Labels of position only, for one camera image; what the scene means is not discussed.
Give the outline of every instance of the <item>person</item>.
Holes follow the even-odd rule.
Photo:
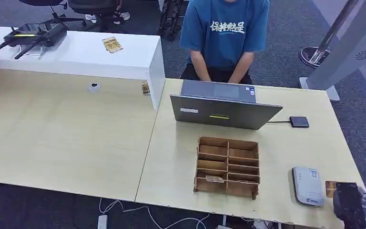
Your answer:
[[[130,19],[131,15],[129,12],[121,12],[121,6],[122,6],[122,0],[118,0],[120,1],[120,3],[117,5],[116,11],[114,12],[113,17],[120,17],[123,18],[124,21]],[[96,16],[95,15],[90,15],[90,14],[85,14],[85,19],[88,21],[91,21],[93,23],[96,23]],[[119,21],[114,21],[113,22],[116,25],[120,25],[121,22]]]
[[[253,84],[248,70],[266,46],[269,0],[192,0],[180,47],[190,54],[181,79]]]

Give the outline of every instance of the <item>person's arm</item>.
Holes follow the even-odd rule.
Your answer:
[[[205,65],[205,60],[201,52],[190,50],[190,58],[194,65],[194,69],[202,81],[211,81],[210,75],[207,71],[207,66]]]
[[[253,63],[254,53],[244,52],[238,64],[235,67],[234,73],[228,83],[239,83],[249,70],[250,65]]]
[[[264,0],[260,6],[259,15],[254,23],[248,23],[244,43],[244,53],[232,73],[229,83],[239,83],[246,75],[254,60],[254,53],[266,48],[267,20],[269,15],[269,0]]]
[[[205,27],[197,11],[202,0],[191,0],[184,16],[180,47],[189,50],[194,69],[201,80],[211,81],[202,55],[205,41]]]

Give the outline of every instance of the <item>white cable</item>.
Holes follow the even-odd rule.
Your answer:
[[[244,221],[246,221],[246,222],[252,222],[252,221],[254,221],[254,219],[243,218],[243,217],[241,217],[241,219],[243,219],[243,220],[244,220]]]
[[[159,228],[159,229],[168,229],[170,228],[171,226],[175,225],[175,224],[178,224],[182,221],[185,221],[185,220],[195,220],[197,221],[197,225],[196,225],[196,229],[198,229],[198,225],[201,224],[204,229],[207,229],[207,227],[205,226],[205,224],[203,223],[203,220],[205,220],[206,218],[208,218],[210,216],[210,214],[208,214],[207,216],[205,216],[204,218],[202,219],[196,219],[196,218],[184,218],[184,219],[181,219],[165,228],[162,228],[161,226],[159,226],[159,224],[153,219],[152,215],[151,215],[151,211],[149,211],[149,207],[147,206],[142,206],[140,208],[135,208],[135,209],[129,209],[129,210],[124,210],[124,206],[122,205],[122,203],[119,201],[119,200],[115,200],[113,201],[111,204],[109,204],[106,209],[104,211],[102,211],[102,198],[100,198],[100,202],[99,202],[99,211],[102,213],[102,214],[106,214],[106,212],[110,211],[110,209],[112,209],[114,207],[114,205],[116,205],[117,203],[119,203],[121,205],[121,208],[122,208],[122,212],[129,212],[129,211],[135,211],[135,210],[140,210],[142,208],[146,208],[148,210],[148,213],[149,213],[149,216],[151,217],[153,223]]]

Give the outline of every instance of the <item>small card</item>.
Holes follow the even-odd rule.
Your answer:
[[[211,175],[205,175],[205,180],[209,181],[209,182],[217,182],[217,183],[224,182],[224,179],[222,179],[222,177],[211,176]]]
[[[109,37],[103,39],[103,44],[106,50],[109,51],[110,53],[115,53],[122,49],[121,44],[116,40],[115,37]]]
[[[142,83],[142,94],[150,94],[149,85],[147,82]]]
[[[327,180],[325,181],[326,197],[333,198],[333,194],[336,190],[336,181]]]

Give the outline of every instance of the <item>black power adapter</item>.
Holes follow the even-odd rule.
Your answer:
[[[308,119],[306,117],[291,116],[290,123],[291,123],[291,126],[294,128],[308,128],[309,127]]]

